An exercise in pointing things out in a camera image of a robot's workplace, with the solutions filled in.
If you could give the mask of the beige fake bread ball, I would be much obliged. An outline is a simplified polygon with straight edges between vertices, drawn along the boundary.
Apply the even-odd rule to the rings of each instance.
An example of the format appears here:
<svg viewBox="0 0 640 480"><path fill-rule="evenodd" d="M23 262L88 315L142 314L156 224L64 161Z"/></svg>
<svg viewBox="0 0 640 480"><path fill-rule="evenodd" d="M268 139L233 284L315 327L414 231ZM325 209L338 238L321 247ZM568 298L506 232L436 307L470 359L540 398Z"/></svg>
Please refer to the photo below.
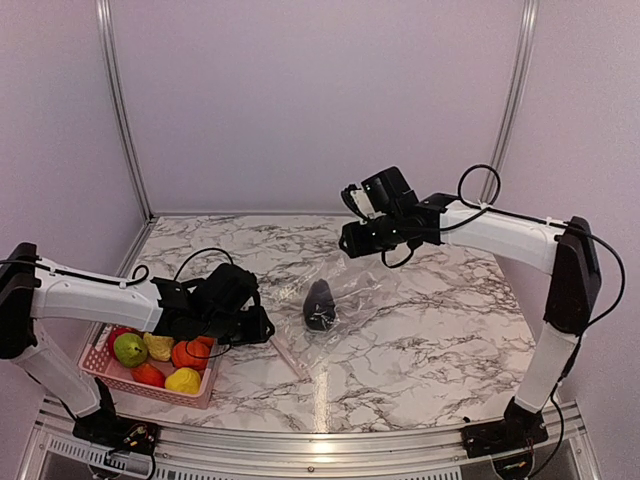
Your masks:
<svg viewBox="0 0 640 480"><path fill-rule="evenodd" d="M153 335L149 332L143 334L143 341L147 347L148 355L156 361L168 362L171 360L175 340L168 336Z"/></svg>

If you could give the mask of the clear zip top bag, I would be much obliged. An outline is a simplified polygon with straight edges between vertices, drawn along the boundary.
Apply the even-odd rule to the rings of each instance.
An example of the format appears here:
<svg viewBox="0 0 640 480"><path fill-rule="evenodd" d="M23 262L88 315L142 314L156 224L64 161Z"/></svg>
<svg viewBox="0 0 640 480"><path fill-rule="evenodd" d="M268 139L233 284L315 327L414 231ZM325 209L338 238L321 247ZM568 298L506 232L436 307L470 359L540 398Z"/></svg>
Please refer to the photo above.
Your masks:
<svg viewBox="0 0 640 480"><path fill-rule="evenodd" d="M349 334L390 304L400 279L373 257L334 253L291 273L269 293L271 344L302 380Z"/></svg>

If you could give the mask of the yellow fake lemon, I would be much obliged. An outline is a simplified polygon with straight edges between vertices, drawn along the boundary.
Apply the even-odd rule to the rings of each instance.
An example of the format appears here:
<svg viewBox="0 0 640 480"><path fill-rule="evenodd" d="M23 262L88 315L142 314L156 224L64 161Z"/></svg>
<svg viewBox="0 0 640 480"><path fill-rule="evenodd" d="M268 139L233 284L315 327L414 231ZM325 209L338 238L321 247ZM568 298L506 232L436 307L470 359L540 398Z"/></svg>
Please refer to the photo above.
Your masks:
<svg viewBox="0 0 640 480"><path fill-rule="evenodd" d="M181 394L196 395L201 387L201 376L198 371L182 367L175 370L165 379L166 390Z"/></svg>

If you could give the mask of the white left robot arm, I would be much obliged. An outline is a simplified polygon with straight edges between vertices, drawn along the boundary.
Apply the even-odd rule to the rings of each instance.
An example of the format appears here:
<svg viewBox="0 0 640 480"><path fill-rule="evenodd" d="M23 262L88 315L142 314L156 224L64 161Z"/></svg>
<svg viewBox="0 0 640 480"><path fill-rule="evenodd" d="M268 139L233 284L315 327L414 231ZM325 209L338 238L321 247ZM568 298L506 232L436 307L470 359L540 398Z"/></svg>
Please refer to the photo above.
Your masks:
<svg viewBox="0 0 640 480"><path fill-rule="evenodd" d="M108 388L79 369L41 319L114 324L176 340L206 336L232 347L265 343L275 332L256 276L233 263L187 281L152 277L145 267L127 279L72 269L39 256L32 243L19 244L1 262L1 357L58 397L73 418L87 418L106 445L127 432Z"/></svg>

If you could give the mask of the orange fake fruit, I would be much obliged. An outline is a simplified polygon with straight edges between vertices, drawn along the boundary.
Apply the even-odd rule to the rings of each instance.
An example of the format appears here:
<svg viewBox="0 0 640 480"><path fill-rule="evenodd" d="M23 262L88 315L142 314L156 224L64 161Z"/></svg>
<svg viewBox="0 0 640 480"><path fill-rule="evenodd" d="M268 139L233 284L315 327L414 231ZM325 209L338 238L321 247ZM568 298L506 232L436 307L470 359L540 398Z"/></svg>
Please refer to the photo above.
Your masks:
<svg viewBox="0 0 640 480"><path fill-rule="evenodd" d="M208 365L211 348L199 340L180 341L171 352L171 362L176 368L190 368L203 372Z"/></svg>

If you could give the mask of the red orange fake tomato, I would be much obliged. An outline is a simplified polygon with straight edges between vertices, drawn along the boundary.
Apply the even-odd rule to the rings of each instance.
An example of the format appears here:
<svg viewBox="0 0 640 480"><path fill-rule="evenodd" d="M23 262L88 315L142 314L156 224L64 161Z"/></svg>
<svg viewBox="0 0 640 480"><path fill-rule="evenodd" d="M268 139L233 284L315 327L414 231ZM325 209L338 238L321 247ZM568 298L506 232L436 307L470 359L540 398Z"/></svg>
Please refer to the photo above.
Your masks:
<svg viewBox="0 0 640 480"><path fill-rule="evenodd" d="M165 386L164 373L149 363L143 363L130 370L133 380L144 385L163 388Z"/></svg>

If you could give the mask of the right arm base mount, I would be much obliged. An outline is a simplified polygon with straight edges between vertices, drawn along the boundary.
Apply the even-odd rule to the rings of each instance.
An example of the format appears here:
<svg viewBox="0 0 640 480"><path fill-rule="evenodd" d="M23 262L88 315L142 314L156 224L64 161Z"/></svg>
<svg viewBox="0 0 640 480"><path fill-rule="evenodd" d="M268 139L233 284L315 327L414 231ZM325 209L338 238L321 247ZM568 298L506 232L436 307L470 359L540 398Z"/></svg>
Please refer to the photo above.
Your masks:
<svg viewBox="0 0 640 480"><path fill-rule="evenodd" d="M463 447L469 458L479 458L527 449L549 439L545 426L521 430L504 420L466 425L461 430Z"/></svg>

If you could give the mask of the red fake apple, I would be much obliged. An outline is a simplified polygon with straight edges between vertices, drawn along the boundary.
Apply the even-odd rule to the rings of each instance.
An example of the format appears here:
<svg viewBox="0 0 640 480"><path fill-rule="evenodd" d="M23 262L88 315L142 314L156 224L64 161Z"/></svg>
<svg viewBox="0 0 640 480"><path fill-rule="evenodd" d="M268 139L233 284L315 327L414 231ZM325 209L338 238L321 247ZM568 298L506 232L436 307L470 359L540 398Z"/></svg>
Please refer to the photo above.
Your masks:
<svg viewBox="0 0 640 480"><path fill-rule="evenodd" d="M115 350L114 350L114 344L115 341L117 340L117 338L123 334L126 333L133 333L135 335L140 335L140 333L133 329L133 328L129 328L129 327L114 327L111 331L111 333L109 334L109 337L107 339L107 348L108 351L110 353L111 356L115 356Z"/></svg>

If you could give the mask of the light green fake pear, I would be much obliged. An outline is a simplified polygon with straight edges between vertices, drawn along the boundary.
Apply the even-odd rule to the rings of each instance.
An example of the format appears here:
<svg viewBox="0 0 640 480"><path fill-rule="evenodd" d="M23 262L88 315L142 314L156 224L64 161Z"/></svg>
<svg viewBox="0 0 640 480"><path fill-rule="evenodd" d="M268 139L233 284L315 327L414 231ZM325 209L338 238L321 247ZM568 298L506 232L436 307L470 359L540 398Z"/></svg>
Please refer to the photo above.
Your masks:
<svg viewBox="0 0 640 480"><path fill-rule="evenodd" d="M148 348L143 339L135 333L124 333L114 341L113 350L116 359L126 368L135 368L143 364L148 357Z"/></svg>

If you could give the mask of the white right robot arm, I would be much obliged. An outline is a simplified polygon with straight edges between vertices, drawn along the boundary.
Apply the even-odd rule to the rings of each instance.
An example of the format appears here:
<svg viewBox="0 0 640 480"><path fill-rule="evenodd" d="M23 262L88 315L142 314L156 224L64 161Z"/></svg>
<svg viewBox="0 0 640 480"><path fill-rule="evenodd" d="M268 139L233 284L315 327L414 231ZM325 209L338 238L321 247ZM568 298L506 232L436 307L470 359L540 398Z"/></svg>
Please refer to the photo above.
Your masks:
<svg viewBox="0 0 640 480"><path fill-rule="evenodd" d="M356 221L343 226L340 248L351 258L386 256L404 245L464 248L494 257L535 331L535 350L495 438L515 448L534 431L533 413L553 396L580 349L602 284L589 223L535 219L473 203L461 191L424 199L392 166L340 193Z"/></svg>

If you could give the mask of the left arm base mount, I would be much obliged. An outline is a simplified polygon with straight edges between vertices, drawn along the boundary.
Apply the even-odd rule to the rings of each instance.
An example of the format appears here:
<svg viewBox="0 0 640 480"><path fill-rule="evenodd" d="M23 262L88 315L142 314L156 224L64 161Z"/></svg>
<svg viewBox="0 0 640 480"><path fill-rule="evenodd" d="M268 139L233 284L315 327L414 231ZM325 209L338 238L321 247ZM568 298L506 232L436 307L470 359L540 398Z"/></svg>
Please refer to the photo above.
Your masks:
<svg viewBox="0 0 640 480"><path fill-rule="evenodd" d="M148 421L116 416L109 419L81 418L75 422L73 436L108 447L112 453L134 452L151 455L156 448L160 427Z"/></svg>

